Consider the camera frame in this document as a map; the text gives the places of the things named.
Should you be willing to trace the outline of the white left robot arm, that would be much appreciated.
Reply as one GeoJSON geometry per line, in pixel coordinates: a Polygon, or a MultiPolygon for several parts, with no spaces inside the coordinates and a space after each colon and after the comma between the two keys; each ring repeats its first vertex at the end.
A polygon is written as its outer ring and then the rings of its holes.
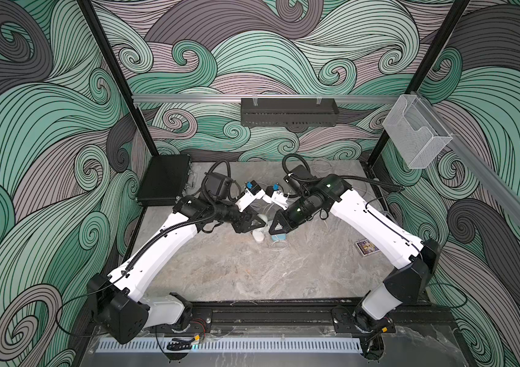
{"type": "Polygon", "coordinates": [[[245,184],[235,200],[229,197],[232,178],[209,169],[198,195],[180,198],[158,232],[108,275],[94,275],[88,285],[91,315],[120,344],[127,344],[150,327],[166,325],[186,330],[192,304],[177,293],[157,301],[145,294],[157,274],[176,252],[210,223],[229,223],[237,233],[265,225],[251,205],[265,196],[254,180],[245,184]]]}

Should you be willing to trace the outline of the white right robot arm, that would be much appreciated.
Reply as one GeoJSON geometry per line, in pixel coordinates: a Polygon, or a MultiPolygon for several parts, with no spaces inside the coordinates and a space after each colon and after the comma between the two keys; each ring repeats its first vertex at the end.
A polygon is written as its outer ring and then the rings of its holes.
{"type": "Polygon", "coordinates": [[[298,196],[280,209],[269,229],[272,235],[288,234],[316,214],[333,215],[360,232],[372,243],[394,270],[382,283],[365,295],[355,308],[354,320],[364,333],[379,333],[390,324],[388,313],[402,304],[416,304],[440,259],[440,245],[423,240],[388,219],[364,199],[349,183],[349,175],[312,175],[307,161],[296,156],[300,165],[284,167],[284,180],[298,196]]]}

